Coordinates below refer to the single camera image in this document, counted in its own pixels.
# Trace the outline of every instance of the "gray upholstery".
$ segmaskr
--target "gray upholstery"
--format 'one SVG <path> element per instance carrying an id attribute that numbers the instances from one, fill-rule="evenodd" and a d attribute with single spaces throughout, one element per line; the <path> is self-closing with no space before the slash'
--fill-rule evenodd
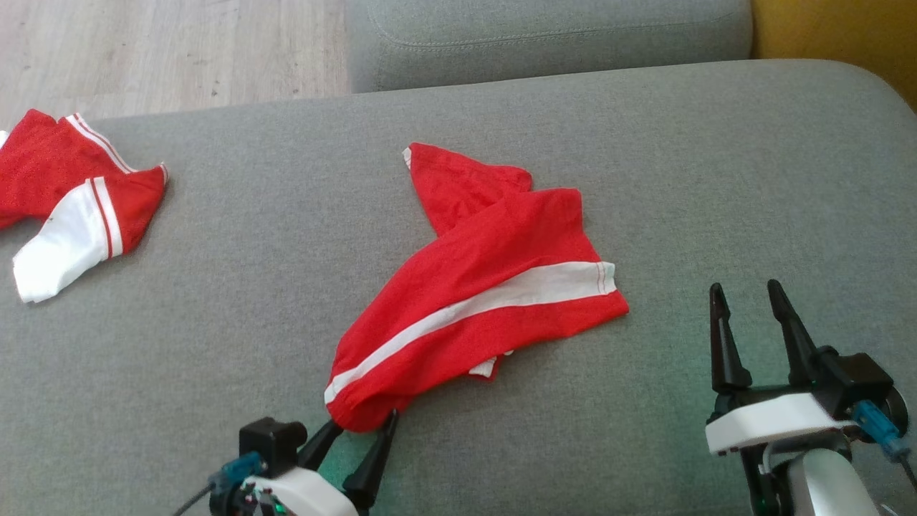
<path id="1" fill-rule="evenodd" d="M 355 93 L 745 59 L 749 0 L 349 0 Z"/>
<path id="2" fill-rule="evenodd" d="M 818 343 L 872 353 L 917 399 L 917 118 L 857 68 L 719 62 L 93 125 L 135 166 L 165 160 L 171 185 L 133 255 L 53 300 L 22 306 L 0 280 L 4 514 L 160 515 L 243 424 L 317 429 L 337 339 L 434 238 L 412 140 L 579 188 L 632 312 L 419 398 L 376 513 L 745 516 L 738 460 L 703 433 L 714 281 L 759 385 L 786 378 L 777 277 Z M 37 227 L 0 233 L 0 260 Z M 340 482 L 369 443 L 343 437 L 323 473 Z M 875 448 L 856 465 L 878 499 L 912 501 Z"/>

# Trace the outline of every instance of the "seam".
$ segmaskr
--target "seam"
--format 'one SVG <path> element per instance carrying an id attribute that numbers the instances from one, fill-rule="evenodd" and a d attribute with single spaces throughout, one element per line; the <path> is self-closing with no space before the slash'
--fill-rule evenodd
<path id="1" fill-rule="evenodd" d="M 599 291 L 599 295 L 602 294 L 602 264 L 599 262 L 595 263 L 595 289 Z"/>
<path id="2" fill-rule="evenodd" d="M 367 8 L 367 16 L 370 19 L 372 25 L 376 28 L 376 31 L 384 39 L 387 39 L 389 43 L 401 46 L 401 47 L 414 47 L 414 48 L 423 48 L 423 49 L 441 49 L 444 47 L 454 47 L 462 45 L 473 45 L 478 46 L 477 43 L 485 43 L 481 46 L 491 46 L 487 44 L 493 43 L 503 43 L 508 44 L 510 41 L 520 42 L 527 40 L 548 40 L 548 39 L 557 39 L 558 36 L 562 37 L 576 37 L 576 36 L 594 36 L 601 33 L 612 32 L 616 30 L 642 30 L 642 29 L 663 29 L 671 30 L 677 27 L 691 27 L 698 25 L 707 25 L 719 23 L 723 20 L 726 20 L 730 17 L 734 17 L 739 14 L 739 11 L 733 11 L 731 13 L 713 18 L 706 19 L 701 21 L 677 21 L 670 23 L 647 23 L 642 25 L 609 25 L 603 27 L 583 27 L 583 28 L 574 28 L 574 29 L 564 29 L 564 30 L 546 30 L 541 32 L 528 32 L 523 34 L 513 34 L 510 36 L 498 36 L 495 38 L 479 38 L 479 39 L 461 39 L 456 41 L 444 41 L 440 43 L 421 43 L 417 41 L 407 41 L 404 39 L 397 39 L 392 34 L 387 32 L 380 25 L 379 21 L 376 19 L 373 11 L 376 3 L 370 2 L 370 5 Z"/>
<path id="3" fill-rule="evenodd" d="M 99 192 L 95 189 L 95 181 L 92 179 L 87 179 L 89 185 L 93 188 L 93 196 L 95 197 L 95 207 L 99 208 L 99 214 L 102 215 L 102 223 L 105 224 L 105 241 L 108 243 L 108 258 L 112 257 L 112 233 L 108 228 L 108 217 L 105 216 L 105 210 L 102 209 L 102 201 L 99 199 Z"/>
<path id="4" fill-rule="evenodd" d="M 663 31 L 671 30 L 671 29 L 672 28 L 670 27 L 663 27 L 663 28 L 660 28 L 658 31 L 663 32 Z M 437 48 L 418 48 L 418 47 L 402 46 L 401 49 L 405 51 L 409 51 L 409 52 L 460 52 L 464 50 L 486 49 L 486 48 L 491 48 L 491 47 L 500 47 L 500 46 L 506 46 L 506 45 L 519 45 L 519 44 L 532 43 L 532 42 L 540 43 L 544 41 L 559 40 L 559 39 L 585 39 L 585 38 L 592 38 L 595 36 L 603 36 L 605 34 L 611 34 L 611 33 L 612 31 L 609 31 L 607 33 L 593 32 L 593 33 L 584 33 L 584 34 L 565 34 L 562 36 L 550 36 L 547 38 L 510 39 L 508 41 L 496 41 L 493 43 L 481 43 L 481 44 L 475 44 L 475 45 L 459 45 L 459 46 L 452 46 L 452 47 L 437 47 Z"/>

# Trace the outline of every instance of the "garment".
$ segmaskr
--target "garment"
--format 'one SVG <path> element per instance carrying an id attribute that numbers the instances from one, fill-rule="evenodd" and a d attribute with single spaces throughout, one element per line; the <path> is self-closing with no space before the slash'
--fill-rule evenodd
<path id="1" fill-rule="evenodd" d="M 439 237 L 412 256 L 341 338 L 325 392 L 337 424 L 392 409 L 528 344 L 624 315 L 614 265 L 582 228 L 577 190 L 528 191 L 516 167 L 413 143 L 412 180 Z"/>
<path id="2" fill-rule="evenodd" d="M 24 302 L 57 295 L 90 267 L 133 251 L 168 181 L 164 164 L 136 170 L 79 114 L 29 110 L 0 148 L 0 229 L 44 220 L 13 259 Z"/>

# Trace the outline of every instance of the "cable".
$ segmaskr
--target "cable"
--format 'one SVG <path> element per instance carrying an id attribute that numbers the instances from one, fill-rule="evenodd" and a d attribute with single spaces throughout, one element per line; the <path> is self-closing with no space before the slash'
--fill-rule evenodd
<path id="1" fill-rule="evenodd" d="M 197 503 L 198 501 L 200 501 L 201 498 L 207 496 L 207 493 L 209 493 L 209 492 L 212 491 L 212 490 L 214 490 L 214 483 L 213 483 L 213 482 L 207 484 L 207 487 L 206 487 L 206 488 L 201 489 L 200 491 L 198 491 L 198 493 L 197 493 L 196 495 L 192 496 L 190 499 L 188 499 L 188 501 L 184 502 L 184 503 L 182 504 L 182 506 L 181 506 L 180 508 L 178 508 L 178 510 L 175 511 L 175 512 L 172 514 L 172 516 L 182 516 L 182 515 L 183 515 L 185 512 L 187 512 L 195 503 Z"/>
<path id="2" fill-rule="evenodd" d="M 908 459 L 902 457 L 901 467 L 904 468 L 904 474 L 908 476 L 908 479 L 911 481 L 911 485 L 914 486 L 914 490 L 917 491 L 917 477 L 914 476 L 914 470 L 911 469 L 911 463 L 908 462 Z"/>
<path id="3" fill-rule="evenodd" d="M 207 496 L 207 493 L 213 491 L 215 494 L 219 495 L 226 492 L 231 489 L 232 486 L 238 485 L 238 483 L 246 477 L 257 475 L 267 469 L 267 467 L 267 463 L 261 461 L 261 456 L 258 455 L 257 452 L 248 452 L 239 458 L 225 463 L 219 471 L 207 479 L 207 487 L 201 489 L 197 494 L 192 496 L 191 499 L 184 502 L 172 516 L 182 516 L 195 503 L 200 501 L 201 498 Z"/>

